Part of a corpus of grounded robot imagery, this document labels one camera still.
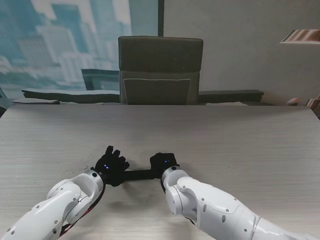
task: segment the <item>wood grain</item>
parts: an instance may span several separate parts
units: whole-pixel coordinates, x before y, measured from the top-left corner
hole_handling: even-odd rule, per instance
[[[16,105],[0,118],[0,233],[113,145],[132,170],[175,153],[190,176],[281,227],[320,237],[319,143],[319,120],[305,107]],[[61,239],[212,238],[173,217],[151,180],[108,186]]]

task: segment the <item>chair backrest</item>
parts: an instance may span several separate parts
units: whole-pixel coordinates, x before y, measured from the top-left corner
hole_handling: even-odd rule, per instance
[[[118,41],[122,103],[198,103],[202,39],[122,36]],[[137,86],[143,88],[139,92],[144,96],[138,94]]]

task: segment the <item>gray wall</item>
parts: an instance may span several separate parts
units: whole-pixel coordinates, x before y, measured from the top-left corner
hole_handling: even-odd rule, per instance
[[[129,0],[132,35],[158,36],[158,0]]]
[[[320,29],[319,0],[165,0],[164,36],[204,40],[200,90],[265,92],[264,102],[320,94],[320,45],[280,44]]]

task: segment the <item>city skyline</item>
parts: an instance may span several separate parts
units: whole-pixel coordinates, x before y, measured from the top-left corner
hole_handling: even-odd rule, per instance
[[[118,22],[123,24],[131,24],[129,0],[111,0],[115,17]],[[52,8],[52,4],[69,4],[76,5],[79,8],[79,12],[82,21],[88,23],[92,32],[96,33],[96,25],[94,21],[94,15],[91,9],[90,0],[31,0],[34,9],[40,13],[44,14],[46,18],[50,20],[56,20],[57,17]]]
[[[20,1],[0,0],[7,97],[22,97],[23,88],[85,90],[82,69],[119,69],[118,37],[132,34],[128,0]],[[116,5],[126,6],[122,17]]]

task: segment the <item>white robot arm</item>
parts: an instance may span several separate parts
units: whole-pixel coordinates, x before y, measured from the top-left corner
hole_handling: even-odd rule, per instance
[[[173,214],[190,219],[216,240],[320,240],[265,220],[229,193],[189,177],[179,166],[168,168],[162,183]]]
[[[67,231],[66,227],[72,227],[91,210],[103,194],[104,186],[93,170],[57,183],[49,191],[47,200],[30,209],[1,240],[57,240]]]

